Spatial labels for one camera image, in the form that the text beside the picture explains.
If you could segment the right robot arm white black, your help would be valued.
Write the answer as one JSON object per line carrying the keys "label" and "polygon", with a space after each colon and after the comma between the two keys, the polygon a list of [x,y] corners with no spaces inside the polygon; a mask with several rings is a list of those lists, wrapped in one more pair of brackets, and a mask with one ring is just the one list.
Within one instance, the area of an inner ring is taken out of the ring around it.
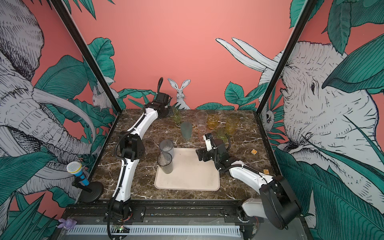
{"label": "right robot arm white black", "polygon": [[247,166],[239,158],[229,154],[220,139],[214,140],[211,134],[204,136],[206,147],[197,149],[199,161],[213,161],[219,173],[240,180],[255,190],[261,201],[248,199],[241,209],[247,217],[266,218],[277,229],[284,229],[302,212],[302,205],[288,181],[281,175],[275,177],[263,174]]}

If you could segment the beige plastic tray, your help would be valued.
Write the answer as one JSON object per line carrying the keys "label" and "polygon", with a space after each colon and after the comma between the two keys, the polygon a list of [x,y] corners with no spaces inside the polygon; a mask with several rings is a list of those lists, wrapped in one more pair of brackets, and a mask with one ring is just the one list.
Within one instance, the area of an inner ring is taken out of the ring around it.
{"label": "beige plastic tray", "polygon": [[175,148],[173,171],[169,174],[158,169],[155,187],[161,190],[217,191],[220,174],[213,161],[199,161],[195,149]]}

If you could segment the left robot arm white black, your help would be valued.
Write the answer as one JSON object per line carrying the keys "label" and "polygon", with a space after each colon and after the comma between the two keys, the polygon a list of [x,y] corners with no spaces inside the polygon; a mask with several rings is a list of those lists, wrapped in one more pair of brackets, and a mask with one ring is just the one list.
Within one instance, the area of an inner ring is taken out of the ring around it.
{"label": "left robot arm white black", "polygon": [[166,118],[172,114],[172,107],[168,104],[150,102],[144,105],[140,118],[120,136],[114,148],[114,156],[122,161],[121,170],[109,203],[108,219],[114,217],[126,222],[132,217],[131,188],[137,165],[145,154],[143,136],[156,119]]}

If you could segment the dark smoky transparent tumbler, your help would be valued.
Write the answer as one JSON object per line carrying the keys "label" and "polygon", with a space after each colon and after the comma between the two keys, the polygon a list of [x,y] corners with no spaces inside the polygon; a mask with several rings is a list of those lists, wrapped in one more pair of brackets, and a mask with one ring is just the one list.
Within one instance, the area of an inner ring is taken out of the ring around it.
{"label": "dark smoky transparent tumbler", "polygon": [[170,174],[173,171],[173,157],[169,153],[161,153],[157,157],[157,164],[165,174]]}

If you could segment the light green faceted tumbler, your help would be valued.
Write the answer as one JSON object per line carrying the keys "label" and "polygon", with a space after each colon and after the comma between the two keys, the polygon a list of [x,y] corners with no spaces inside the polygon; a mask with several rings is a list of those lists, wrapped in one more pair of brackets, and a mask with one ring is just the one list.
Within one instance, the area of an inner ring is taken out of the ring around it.
{"label": "light green faceted tumbler", "polygon": [[171,115],[171,119],[174,121],[175,124],[179,124],[182,120],[180,111],[176,108],[172,108],[172,111],[173,113]]}

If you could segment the blue-grey transparent tumbler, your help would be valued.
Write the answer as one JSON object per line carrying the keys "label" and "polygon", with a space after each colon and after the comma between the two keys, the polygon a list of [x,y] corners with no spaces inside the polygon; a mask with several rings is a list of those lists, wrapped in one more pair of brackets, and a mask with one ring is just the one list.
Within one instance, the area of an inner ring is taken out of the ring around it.
{"label": "blue-grey transparent tumbler", "polygon": [[162,153],[169,153],[172,158],[175,157],[175,153],[174,153],[174,143],[172,140],[163,140],[160,144],[159,144],[159,148],[160,148],[160,151]]}

